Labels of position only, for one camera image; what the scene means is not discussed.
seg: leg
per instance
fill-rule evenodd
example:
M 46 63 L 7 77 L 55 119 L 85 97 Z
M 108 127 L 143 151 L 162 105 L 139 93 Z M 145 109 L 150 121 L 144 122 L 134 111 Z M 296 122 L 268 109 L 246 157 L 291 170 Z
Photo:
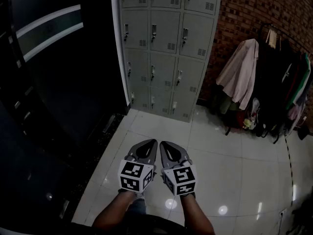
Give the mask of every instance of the leg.
M 145 215 L 146 203 L 142 198 L 136 199 L 127 209 L 126 215 Z

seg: forearm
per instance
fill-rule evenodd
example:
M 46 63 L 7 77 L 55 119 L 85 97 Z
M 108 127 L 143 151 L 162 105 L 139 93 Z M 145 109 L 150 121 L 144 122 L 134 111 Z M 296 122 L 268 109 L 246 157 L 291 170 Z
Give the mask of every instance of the forearm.
M 193 195 L 181 197 L 187 228 L 196 235 L 215 235 L 211 222 L 204 215 Z
M 113 201 L 96 217 L 92 226 L 108 231 L 119 224 L 133 202 L 135 193 L 126 191 L 119 193 Z

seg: hanging clothes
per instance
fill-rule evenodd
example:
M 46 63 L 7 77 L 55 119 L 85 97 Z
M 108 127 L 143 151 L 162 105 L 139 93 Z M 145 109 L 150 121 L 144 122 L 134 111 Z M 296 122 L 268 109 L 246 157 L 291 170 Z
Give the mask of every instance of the hanging clothes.
M 240 102 L 241 110 L 246 109 L 253 92 L 258 54 L 259 44 L 255 39 L 241 42 L 216 79 L 233 102 Z
M 298 93 L 302 90 L 302 87 L 305 87 L 305 82 L 307 81 L 307 77 L 309 74 L 310 74 L 310 63 L 308 60 L 308 55 L 307 53 L 305 53 L 301 57 L 300 68 L 294 80 L 293 87 L 290 90 L 289 97 L 285 107 L 286 110 L 288 110 L 290 106 L 293 104 L 293 101 L 296 99 Z
M 290 84 L 290 75 L 294 73 L 291 63 L 295 54 L 288 40 L 281 43 L 280 48 L 273 49 L 265 42 L 260 43 L 259 60 L 257 64 L 257 77 L 253 96 L 260 101 L 259 121 L 257 132 L 262 135 L 264 130 L 272 130 L 281 123 L 285 116 L 284 101 L 286 89 L 284 85 Z
M 297 105 L 301 105 L 305 101 L 305 98 L 306 98 L 306 96 L 307 96 L 307 94 L 309 92 L 309 89 L 311 87 L 312 82 L 313 82 L 313 72 L 312 72 L 312 67 L 311 67 L 311 73 L 310 73 L 308 82 L 305 85 L 305 88 L 304 88 L 304 90 L 302 92 L 302 95 L 297 100 Z

